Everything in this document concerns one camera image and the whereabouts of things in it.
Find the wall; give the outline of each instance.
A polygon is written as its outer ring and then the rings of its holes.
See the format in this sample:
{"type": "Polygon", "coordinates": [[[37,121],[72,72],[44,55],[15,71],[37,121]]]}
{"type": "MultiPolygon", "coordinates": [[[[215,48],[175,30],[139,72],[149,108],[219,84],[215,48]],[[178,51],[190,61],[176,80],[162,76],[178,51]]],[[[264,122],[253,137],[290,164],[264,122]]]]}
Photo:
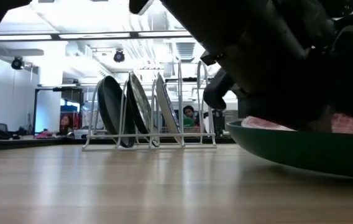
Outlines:
{"type": "Polygon", "coordinates": [[[27,126],[28,114],[31,125],[34,114],[34,89],[38,75],[30,72],[15,71],[10,63],[0,59],[0,123],[8,125],[8,130],[16,131],[27,126]]]}

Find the white wire dish rack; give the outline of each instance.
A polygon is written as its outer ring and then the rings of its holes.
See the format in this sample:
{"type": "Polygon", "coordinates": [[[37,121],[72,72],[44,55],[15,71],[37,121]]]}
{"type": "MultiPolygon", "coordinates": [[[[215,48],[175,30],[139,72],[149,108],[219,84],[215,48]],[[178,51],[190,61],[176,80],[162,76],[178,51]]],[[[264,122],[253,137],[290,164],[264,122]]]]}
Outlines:
{"type": "MultiPolygon", "coordinates": [[[[124,123],[126,120],[126,111],[127,111],[127,103],[124,103],[126,101],[126,88],[127,88],[127,82],[125,82],[123,86],[123,94],[121,95],[121,105],[124,105],[124,107],[121,107],[120,111],[120,125],[119,125],[119,132],[118,133],[123,133],[124,132],[124,123]]],[[[202,86],[203,83],[209,83],[208,81],[208,71],[202,62],[199,62],[198,64],[198,72],[197,72],[197,100],[198,100],[198,111],[199,111],[199,127],[195,128],[180,128],[180,133],[170,133],[168,132],[167,128],[158,128],[156,129],[157,131],[154,131],[154,125],[155,125],[155,114],[157,116],[157,127],[160,127],[160,120],[161,120],[161,114],[160,112],[160,107],[157,101],[157,96],[155,94],[155,89],[157,87],[157,81],[154,80],[152,83],[152,102],[151,102],[151,112],[150,112],[150,120],[151,120],[151,133],[149,134],[141,134],[138,132],[137,128],[135,127],[135,133],[136,134],[106,134],[106,130],[97,130],[97,124],[98,124],[98,117],[99,117],[99,110],[94,111],[94,102],[96,100],[96,93],[98,92],[99,88],[99,83],[96,85],[96,88],[93,92],[93,99],[92,99],[92,105],[91,105],[91,113],[89,116],[89,127],[88,127],[88,135],[86,137],[86,143],[83,146],[83,151],[109,151],[109,150],[120,150],[120,149],[126,149],[126,150],[144,150],[144,149],[184,149],[184,148],[189,148],[189,149],[215,149],[216,148],[216,142],[215,142],[215,132],[214,132],[214,123],[213,123],[213,114],[211,112],[211,108],[208,106],[208,114],[209,114],[209,127],[207,128],[208,132],[204,132],[203,128],[203,116],[204,116],[204,100],[200,99],[199,95],[199,90],[202,86]],[[204,68],[204,78],[201,79],[200,75],[200,70],[201,66],[204,68]],[[161,137],[172,137],[175,138],[177,136],[181,137],[181,142],[179,143],[161,143],[161,137]],[[203,144],[203,137],[211,137],[212,139],[212,144],[203,144]],[[123,148],[121,146],[121,138],[123,137],[135,137],[135,146],[132,148],[123,148]],[[153,146],[153,141],[154,137],[156,137],[158,140],[158,147],[153,146]],[[199,141],[197,143],[186,143],[184,137],[197,137],[199,141]],[[148,138],[149,143],[142,144],[139,143],[140,138],[148,138]],[[94,145],[90,145],[90,140],[91,139],[112,139],[115,144],[109,144],[108,147],[102,148],[102,147],[95,147],[94,145]]],[[[182,73],[181,73],[181,61],[178,62],[178,109],[179,109],[179,125],[180,127],[184,127],[183,124],[183,97],[182,97],[182,84],[183,84],[183,79],[182,79],[182,73]]]]}

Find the green bowl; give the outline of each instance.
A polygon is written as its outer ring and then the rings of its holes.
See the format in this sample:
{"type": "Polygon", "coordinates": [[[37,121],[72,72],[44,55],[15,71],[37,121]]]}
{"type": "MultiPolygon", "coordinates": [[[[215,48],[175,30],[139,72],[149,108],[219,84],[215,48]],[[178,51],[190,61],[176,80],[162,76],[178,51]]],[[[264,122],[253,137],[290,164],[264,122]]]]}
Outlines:
{"type": "Polygon", "coordinates": [[[244,128],[228,123],[240,147],[264,159],[300,169],[353,177],[353,134],[244,128]]]}

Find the wooden table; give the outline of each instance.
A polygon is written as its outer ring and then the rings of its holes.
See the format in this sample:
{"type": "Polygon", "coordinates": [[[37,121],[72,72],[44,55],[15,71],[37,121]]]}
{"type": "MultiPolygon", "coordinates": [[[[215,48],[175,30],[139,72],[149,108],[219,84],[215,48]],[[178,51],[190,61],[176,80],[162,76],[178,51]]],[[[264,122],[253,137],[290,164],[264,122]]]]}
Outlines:
{"type": "Polygon", "coordinates": [[[353,224],[353,180],[217,150],[0,151],[0,224],[353,224]]]}

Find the black spotlight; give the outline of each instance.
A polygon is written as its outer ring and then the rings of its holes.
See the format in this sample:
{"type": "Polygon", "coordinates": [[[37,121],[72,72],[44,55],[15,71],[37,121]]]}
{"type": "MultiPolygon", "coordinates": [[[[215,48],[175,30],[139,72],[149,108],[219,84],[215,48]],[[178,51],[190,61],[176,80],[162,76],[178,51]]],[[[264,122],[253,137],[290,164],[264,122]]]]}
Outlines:
{"type": "Polygon", "coordinates": [[[117,63],[123,62],[125,60],[124,53],[122,53],[122,50],[116,50],[116,53],[114,54],[113,60],[117,63]]]}
{"type": "Polygon", "coordinates": [[[25,68],[25,62],[22,57],[15,57],[15,59],[11,63],[11,67],[15,70],[22,70],[25,68]]]}

